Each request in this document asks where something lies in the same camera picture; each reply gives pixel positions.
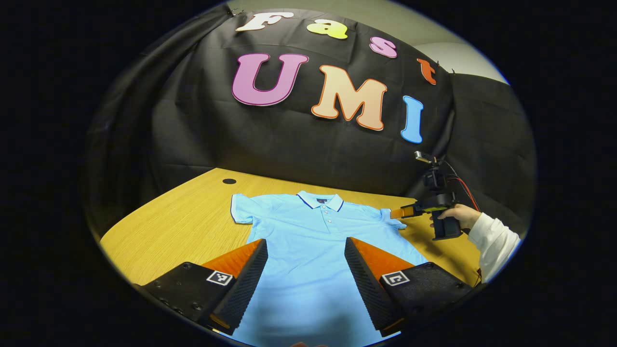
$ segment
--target light blue polo shirt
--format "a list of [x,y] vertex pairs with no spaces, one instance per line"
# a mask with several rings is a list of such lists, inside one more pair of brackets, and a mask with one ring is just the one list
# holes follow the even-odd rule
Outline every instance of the light blue polo shirt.
[[400,235],[406,225],[390,219],[390,209],[336,194],[235,194],[231,216],[253,224],[247,243],[268,241],[255,293],[240,326],[227,335],[254,346],[359,347],[386,339],[375,330],[345,260],[349,236],[414,265],[427,261]]

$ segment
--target white sleeve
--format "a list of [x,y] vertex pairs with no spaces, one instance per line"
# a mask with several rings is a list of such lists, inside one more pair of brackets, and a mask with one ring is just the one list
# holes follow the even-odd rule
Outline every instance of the white sleeve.
[[518,234],[482,213],[469,232],[469,240],[480,251],[480,269],[483,282],[489,282],[499,272],[504,263],[521,241]]

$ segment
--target polo shirt collar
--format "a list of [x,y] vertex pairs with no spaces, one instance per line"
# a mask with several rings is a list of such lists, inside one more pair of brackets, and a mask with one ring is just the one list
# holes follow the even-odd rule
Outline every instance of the polo shirt collar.
[[316,209],[321,206],[321,204],[317,202],[317,199],[327,199],[328,202],[324,205],[326,205],[328,208],[336,212],[340,211],[341,207],[343,206],[343,199],[341,199],[341,197],[338,194],[317,195],[317,194],[307,193],[303,190],[296,195],[298,195],[300,199],[312,209]]

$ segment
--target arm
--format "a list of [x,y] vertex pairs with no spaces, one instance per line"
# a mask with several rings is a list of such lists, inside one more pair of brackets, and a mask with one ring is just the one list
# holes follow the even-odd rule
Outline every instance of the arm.
[[465,205],[457,204],[438,218],[456,218],[461,228],[470,228],[469,240],[480,251],[480,269],[484,282],[489,282],[508,261],[520,243],[518,234],[493,219]]

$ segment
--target human hand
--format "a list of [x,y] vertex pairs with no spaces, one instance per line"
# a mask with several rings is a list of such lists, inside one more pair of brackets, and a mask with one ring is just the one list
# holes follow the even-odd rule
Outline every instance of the human hand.
[[[308,346],[304,342],[297,342],[297,343],[294,343],[293,345],[291,345],[290,347],[308,347]],[[328,346],[326,346],[326,345],[319,345],[317,347],[328,347]]]
[[456,218],[461,225],[461,229],[471,229],[473,225],[478,221],[482,213],[472,209],[471,207],[456,204],[454,208],[445,210],[438,219],[444,219],[446,217]]

